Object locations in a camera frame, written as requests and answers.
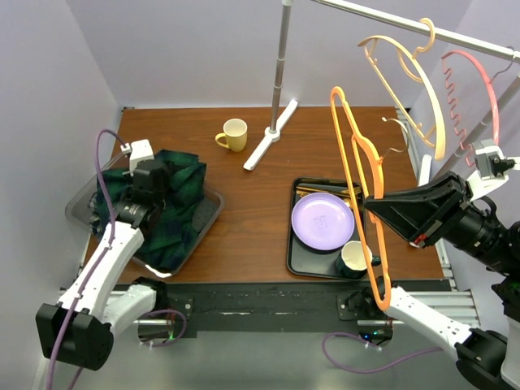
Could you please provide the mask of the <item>green plaid pleated skirt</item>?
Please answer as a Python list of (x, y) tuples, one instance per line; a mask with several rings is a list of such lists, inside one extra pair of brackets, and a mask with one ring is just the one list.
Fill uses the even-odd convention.
[[(145, 238), (136, 257), (158, 271), (173, 272), (189, 256), (199, 235), (193, 227), (193, 216), (204, 198), (206, 164), (200, 161), (197, 154), (167, 149), (159, 150), (154, 157), (171, 168), (171, 191), (166, 197), (166, 207), (158, 224)], [(123, 167), (102, 172), (113, 206), (130, 185), (124, 172)], [(109, 221), (109, 211), (99, 183), (95, 196), (90, 199), (89, 208), (93, 212), (89, 226), (92, 233), (101, 238)]]

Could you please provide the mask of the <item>orange plastic hanger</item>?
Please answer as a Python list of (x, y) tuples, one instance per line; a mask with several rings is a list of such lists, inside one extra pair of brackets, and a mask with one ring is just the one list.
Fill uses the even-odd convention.
[[(330, 107), (333, 122), (333, 128), (336, 135), (337, 145), (340, 151), (340, 160), (342, 162), (344, 176), (351, 194), (350, 204), (353, 208), (353, 216), (356, 226), (362, 226), (362, 213), (367, 212), (369, 200), (380, 200), (384, 195), (384, 158), (379, 155), (378, 150), (369, 138), (362, 135), (358, 127), (358, 123), (354, 117), (352, 109), (347, 101), (344, 90), (335, 86), (330, 92)], [(351, 136), (349, 137), (350, 145), (346, 145), (343, 132), (340, 126), (340, 116), (338, 110), (341, 109), (344, 116), (348, 120)], [(354, 194), (355, 186), (353, 172), (349, 164), (349, 156), (354, 158), (355, 167), (360, 179), (360, 189), (362, 191), (363, 201), (358, 200), (358, 196)], [(376, 216), (374, 212), (368, 212), (369, 220), (375, 229), (377, 247), (381, 260), (381, 275), (376, 275), (372, 259), (369, 255), (369, 248), (366, 234), (359, 233), (359, 240), (362, 247), (362, 258), (366, 265), (367, 275), (370, 281), (370, 288), (374, 297), (375, 304), (378, 309), (388, 316), (392, 315), (392, 280), (389, 275), (389, 263), (386, 246), (386, 238), (384, 233), (383, 221)]]

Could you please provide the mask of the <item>pink wavy hanger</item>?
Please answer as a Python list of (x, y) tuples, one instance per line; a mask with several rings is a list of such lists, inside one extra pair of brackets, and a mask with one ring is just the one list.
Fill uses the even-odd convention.
[(487, 138), (495, 145), (499, 145), (501, 140), (501, 117), (494, 78), (474, 55), (464, 50), (446, 52), (441, 63), (451, 128), (458, 143), (454, 154), (464, 159), (468, 167), (473, 167), (475, 148), (470, 135), (478, 119), (487, 116), (483, 120)]

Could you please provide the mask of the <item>grey dotted skirt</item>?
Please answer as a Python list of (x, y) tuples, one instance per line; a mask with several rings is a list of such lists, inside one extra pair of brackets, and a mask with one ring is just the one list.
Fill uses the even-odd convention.
[(205, 198), (200, 202), (195, 209), (192, 219), (193, 229), (196, 233), (201, 233), (208, 224), (211, 224), (217, 209), (217, 204), (211, 200)]

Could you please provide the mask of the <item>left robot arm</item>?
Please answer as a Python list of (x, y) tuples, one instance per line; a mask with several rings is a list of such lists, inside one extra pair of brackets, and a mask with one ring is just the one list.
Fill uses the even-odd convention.
[(168, 309), (163, 282), (140, 277), (110, 301), (122, 271), (158, 224), (170, 191), (167, 164), (148, 159), (129, 173), (130, 186), (109, 205), (109, 222), (87, 266), (54, 305), (36, 314), (41, 350), (51, 363), (91, 371), (109, 357), (115, 337), (143, 315), (161, 318)]

